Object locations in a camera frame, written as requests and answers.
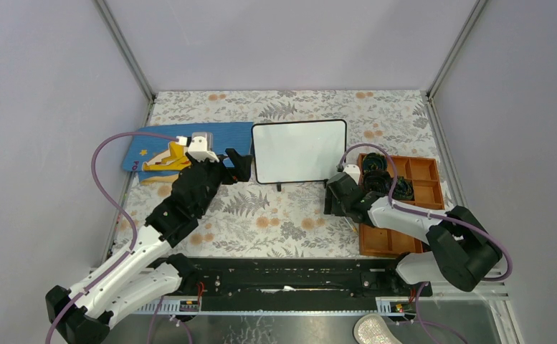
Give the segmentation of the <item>small black-framed whiteboard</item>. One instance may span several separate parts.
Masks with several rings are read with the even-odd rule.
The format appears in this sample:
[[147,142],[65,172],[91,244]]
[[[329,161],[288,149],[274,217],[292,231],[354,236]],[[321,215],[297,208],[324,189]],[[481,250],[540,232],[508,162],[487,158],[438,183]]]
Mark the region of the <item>small black-framed whiteboard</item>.
[[328,180],[347,144],[343,119],[258,123],[252,126],[255,178],[259,184]]

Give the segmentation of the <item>white marker pen yellow end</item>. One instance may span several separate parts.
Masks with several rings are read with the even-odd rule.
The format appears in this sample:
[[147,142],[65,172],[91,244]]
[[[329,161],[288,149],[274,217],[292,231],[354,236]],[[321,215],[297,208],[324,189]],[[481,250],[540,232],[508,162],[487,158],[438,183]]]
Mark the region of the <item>white marker pen yellow end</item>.
[[346,223],[349,225],[349,227],[353,230],[353,232],[355,232],[355,233],[357,233],[357,234],[359,233],[358,225],[357,225],[355,222],[353,222],[353,221],[352,221],[351,219],[349,219],[349,218],[345,218],[345,221],[346,221]]

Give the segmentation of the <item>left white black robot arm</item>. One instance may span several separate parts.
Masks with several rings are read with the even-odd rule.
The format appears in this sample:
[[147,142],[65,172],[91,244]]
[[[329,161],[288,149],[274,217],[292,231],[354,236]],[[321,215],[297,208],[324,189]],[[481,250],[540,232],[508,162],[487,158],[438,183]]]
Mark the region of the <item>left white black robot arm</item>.
[[173,254],[147,277],[139,273],[184,240],[199,225],[219,187],[248,182],[251,155],[233,148],[217,159],[193,161],[173,182],[171,193],[122,247],[81,281],[54,286],[45,296],[50,332],[67,343],[101,343],[124,317],[157,297],[196,287],[195,266]]

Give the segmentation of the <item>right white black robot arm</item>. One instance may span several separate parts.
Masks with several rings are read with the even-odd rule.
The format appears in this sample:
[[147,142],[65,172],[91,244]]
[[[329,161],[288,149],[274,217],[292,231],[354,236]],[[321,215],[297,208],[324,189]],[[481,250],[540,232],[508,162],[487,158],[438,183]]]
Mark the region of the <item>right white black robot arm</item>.
[[395,295],[403,295],[422,282],[448,282],[471,292],[481,281],[490,280],[488,273],[509,257],[469,209],[424,209],[390,195],[366,193],[345,172],[327,181],[325,212],[357,224],[400,232],[430,248],[429,252],[401,256],[395,270],[386,274],[386,288]]

